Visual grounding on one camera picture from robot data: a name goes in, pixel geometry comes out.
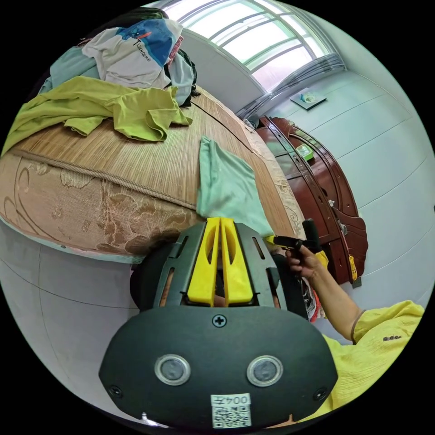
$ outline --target mattress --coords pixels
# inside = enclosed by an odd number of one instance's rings
[[[276,234],[304,238],[303,215],[260,136],[203,89],[164,143],[130,140],[109,120],[87,138],[53,126],[0,159],[0,219],[55,249],[137,263],[156,240],[203,221],[196,214],[200,137],[253,168]]]

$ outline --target white t-shirt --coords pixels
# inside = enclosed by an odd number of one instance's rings
[[[143,20],[127,29],[100,32],[82,52],[95,59],[101,80],[127,87],[163,89],[170,83],[163,66],[182,29],[170,19]]]

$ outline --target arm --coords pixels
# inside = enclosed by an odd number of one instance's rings
[[[345,339],[351,341],[352,329],[363,311],[322,265],[308,279],[308,282],[317,293],[331,325]]]
[[[290,251],[286,255],[290,268],[308,279],[334,329],[352,340],[352,329],[363,311],[305,246],[300,249],[301,259],[292,256]]]

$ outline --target qr code label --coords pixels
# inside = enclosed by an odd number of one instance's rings
[[[212,395],[214,429],[251,426],[251,397],[247,394]]]

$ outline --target yellow shirt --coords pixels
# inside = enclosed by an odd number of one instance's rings
[[[74,77],[21,107],[0,157],[46,127],[62,122],[87,136],[109,117],[113,118],[113,128],[129,138],[164,141],[170,124],[192,123],[179,108],[176,92],[176,87],[138,89],[91,77]]]
[[[299,422],[327,414],[367,391],[402,352],[423,313],[423,307],[408,300],[390,308],[364,311],[353,328],[354,346],[324,337],[338,380],[317,412]]]

